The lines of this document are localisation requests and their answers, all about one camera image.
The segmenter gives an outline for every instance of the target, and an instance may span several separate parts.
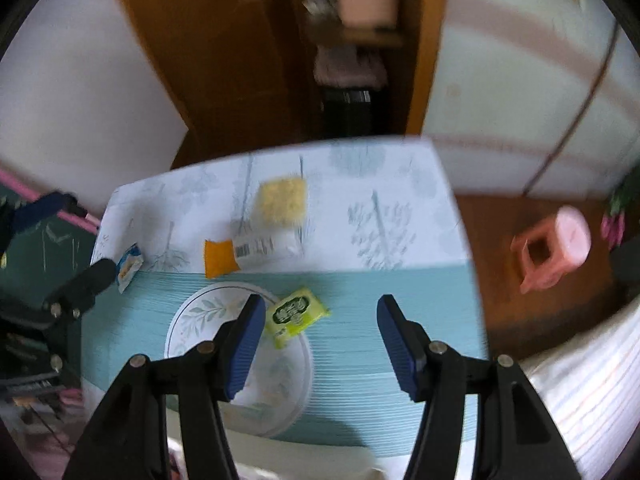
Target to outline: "white plate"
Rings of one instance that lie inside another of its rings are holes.
[[[201,288],[175,313],[164,356],[183,355],[200,341],[213,339],[224,322],[238,318],[251,294],[260,294],[267,308],[278,301],[250,283],[221,282]],[[304,334],[279,350],[272,336],[263,332],[244,389],[230,404],[219,404],[225,427],[256,436],[283,432],[304,411],[313,376],[313,356]]]

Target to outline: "wooden floor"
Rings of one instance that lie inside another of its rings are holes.
[[[492,355],[523,358],[588,330],[622,305],[606,244],[600,239],[604,202],[456,196],[478,274]],[[511,239],[564,204],[587,219],[592,248],[582,267],[544,291],[521,294],[520,268]]]

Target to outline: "wooden door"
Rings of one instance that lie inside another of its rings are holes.
[[[305,140],[306,76],[290,0],[122,1],[198,160]]]

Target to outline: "green snack packet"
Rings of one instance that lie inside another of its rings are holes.
[[[273,335],[276,348],[284,348],[289,339],[329,314],[318,298],[304,287],[267,309],[265,327]]]

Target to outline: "plastic stool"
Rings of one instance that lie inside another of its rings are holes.
[[[549,257],[536,265],[529,245],[543,240]],[[518,253],[524,279],[521,293],[543,290],[555,285],[562,276],[580,267],[591,249],[591,234],[584,216],[575,207],[563,206],[558,212],[514,237],[511,250]]]

